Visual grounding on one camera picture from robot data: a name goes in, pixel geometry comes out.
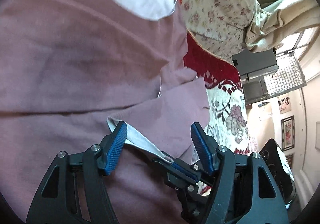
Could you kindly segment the mauve pink fleece garment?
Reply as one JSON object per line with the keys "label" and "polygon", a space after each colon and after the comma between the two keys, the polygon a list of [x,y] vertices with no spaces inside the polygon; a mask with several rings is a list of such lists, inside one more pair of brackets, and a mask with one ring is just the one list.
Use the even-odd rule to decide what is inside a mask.
{"label": "mauve pink fleece garment", "polygon": [[25,221],[58,152],[83,152],[123,120],[191,162],[204,80],[184,65],[174,3],[157,21],[115,0],[1,0],[1,223]]}

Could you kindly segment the red white plush blanket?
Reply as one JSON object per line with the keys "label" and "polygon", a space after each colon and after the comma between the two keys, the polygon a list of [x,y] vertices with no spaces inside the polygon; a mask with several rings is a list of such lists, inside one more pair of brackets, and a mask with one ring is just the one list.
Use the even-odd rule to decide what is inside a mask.
{"label": "red white plush blanket", "polygon": [[188,31],[188,52],[184,65],[204,79],[209,103],[206,134],[231,151],[248,155],[257,150],[257,141],[249,136],[247,113],[240,75],[234,65],[207,51]]}

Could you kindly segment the framed flower picture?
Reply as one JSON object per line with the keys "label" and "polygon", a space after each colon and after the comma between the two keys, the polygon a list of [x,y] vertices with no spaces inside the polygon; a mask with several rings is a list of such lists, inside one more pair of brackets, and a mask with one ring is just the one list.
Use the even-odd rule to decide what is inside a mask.
{"label": "framed flower picture", "polygon": [[295,147],[295,119],[294,116],[281,120],[282,151],[290,150]]}

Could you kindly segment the dark grey box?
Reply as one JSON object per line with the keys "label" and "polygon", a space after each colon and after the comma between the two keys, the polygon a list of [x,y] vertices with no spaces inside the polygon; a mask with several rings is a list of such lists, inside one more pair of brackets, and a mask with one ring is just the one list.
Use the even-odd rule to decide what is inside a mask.
{"label": "dark grey box", "polygon": [[240,75],[245,104],[267,100],[268,91],[264,77],[279,69],[274,50],[252,53],[244,49],[233,55],[232,61]]}

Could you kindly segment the floral beige quilt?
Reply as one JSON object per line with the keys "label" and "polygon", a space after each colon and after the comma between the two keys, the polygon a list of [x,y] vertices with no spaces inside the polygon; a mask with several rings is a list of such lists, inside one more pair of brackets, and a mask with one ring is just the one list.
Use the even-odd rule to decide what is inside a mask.
{"label": "floral beige quilt", "polygon": [[187,29],[204,50],[231,63],[245,48],[256,0],[182,0]]}

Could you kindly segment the beige curtain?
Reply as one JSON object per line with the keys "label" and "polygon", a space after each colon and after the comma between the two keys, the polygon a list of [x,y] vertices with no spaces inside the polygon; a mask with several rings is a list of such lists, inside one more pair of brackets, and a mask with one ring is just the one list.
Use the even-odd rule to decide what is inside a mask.
{"label": "beige curtain", "polygon": [[263,9],[256,2],[245,44],[251,52],[267,51],[287,36],[316,25],[319,25],[316,0],[277,0]]}

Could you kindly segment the lower wall picture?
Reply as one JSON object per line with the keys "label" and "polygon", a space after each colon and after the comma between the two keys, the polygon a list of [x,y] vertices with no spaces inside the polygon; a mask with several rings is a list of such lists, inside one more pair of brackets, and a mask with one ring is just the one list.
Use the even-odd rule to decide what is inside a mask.
{"label": "lower wall picture", "polygon": [[293,169],[294,155],[295,155],[294,153],[291,153],[291,154],[285,156],[287,163],[288,163],[291,170]]}

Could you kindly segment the small wall picture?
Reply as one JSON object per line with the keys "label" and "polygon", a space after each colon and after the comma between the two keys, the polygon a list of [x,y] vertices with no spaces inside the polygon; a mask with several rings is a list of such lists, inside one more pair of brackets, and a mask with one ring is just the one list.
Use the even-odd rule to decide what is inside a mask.
{"label": "small wall picture", "polygon": [[292,110],[290,95],[284,94],[284,95],[278,96],[278,106],[279,106],[280,114],[290,112]]}

